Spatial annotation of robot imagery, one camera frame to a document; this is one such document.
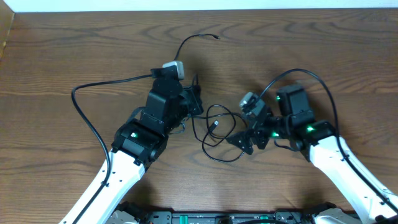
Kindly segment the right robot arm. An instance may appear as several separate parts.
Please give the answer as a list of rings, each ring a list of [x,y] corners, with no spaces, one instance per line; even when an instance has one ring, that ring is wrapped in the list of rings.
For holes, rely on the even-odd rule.
[[[353,154],[337,127],[315,119],[308,96],[301,85],[277,91],[280,116],[259,96],[249,92],[240,101],[246,130],[227,142],[246,154],[253,146],[264,149],[270,139],[288,140],[288,149],[303,154],[320,169],[345,196],[362,223],[397,223],[397,195],[383,185]]]

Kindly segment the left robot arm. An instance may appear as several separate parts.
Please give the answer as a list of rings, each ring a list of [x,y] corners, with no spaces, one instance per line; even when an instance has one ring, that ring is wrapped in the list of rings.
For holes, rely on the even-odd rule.
[[[156,78],[140,118],[133,113],[116,131],[111,150],[96,177],[62,223],[106,223],[130,188],[166,148],[173,129],[202,114],[201,88],[194,78]]]

